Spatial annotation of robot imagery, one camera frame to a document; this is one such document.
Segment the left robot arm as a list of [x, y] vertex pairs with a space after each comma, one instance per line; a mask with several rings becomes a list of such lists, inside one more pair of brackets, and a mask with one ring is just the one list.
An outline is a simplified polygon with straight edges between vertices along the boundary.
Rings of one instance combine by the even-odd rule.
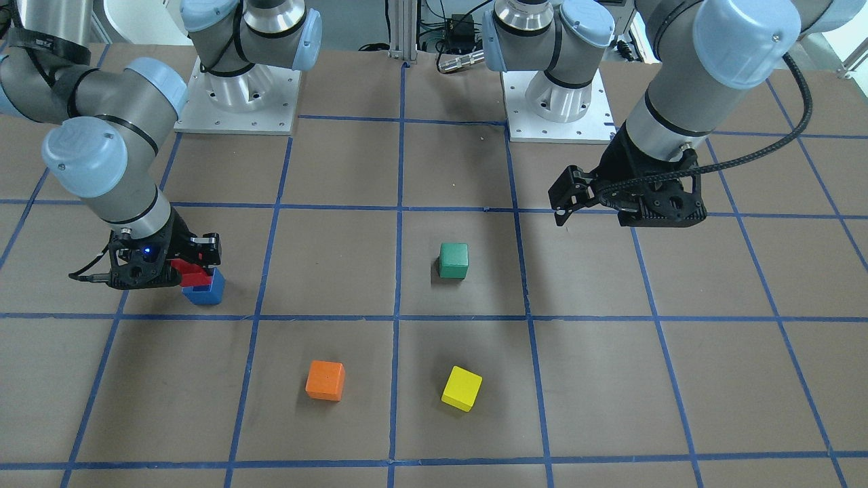
[[[658, 69], [614, 133], [599, 165], [570, 165], [548, 191], [556, 225], [605, 206], [621, 226], [685, 228], [707, 210], [701, 176], [767, 157], [800, 136], [814, 111], [791, 56], [800, 37], [847, 24], [863, 1], [635, 1]], [[481, 16], [484, 59], [496, 72], [533, 72], [526, 97], [558, 123], [584, 114], [592, 80], [616, 38], [616, 20], [596, 1], [496, 1]], [[799, 123], [766, 147], [722, 163], [697, 150], [754, 87], [787, 65], [803, 102]]]

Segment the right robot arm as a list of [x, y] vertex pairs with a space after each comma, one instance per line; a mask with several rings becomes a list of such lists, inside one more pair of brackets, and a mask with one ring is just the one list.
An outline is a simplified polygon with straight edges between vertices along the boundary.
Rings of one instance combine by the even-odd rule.
[[[118, 290], [213, 285], [220, 236], [196, 235], [149, 176], [161, 143], [182, 118], [187, 84], [165, 62], [137, 58], [113, 73], [91, 64], [90, 1], [9, 1], [2, 57], [2, 113], [52, 124], [41, 143], [50, 173], [111, 229], [101, 256], [71, 280]], [[303, 1], [183, 1], [199, 74], [217, 105], [257, 107], [268, 67], [308, 71], [323, 20]]]

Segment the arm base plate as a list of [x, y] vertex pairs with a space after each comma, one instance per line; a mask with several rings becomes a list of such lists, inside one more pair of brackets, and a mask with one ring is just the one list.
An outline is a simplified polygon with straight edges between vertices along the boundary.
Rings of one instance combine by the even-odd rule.
[[217, 77], [195, 61], [179, 133], [290, 136], [303, 73], [257, 64], [238, 77]]
[[511, 141], [608, 144], [616, 135], [599, 71], [580, 89], [555, 85], [540, 71], [501, 77]]

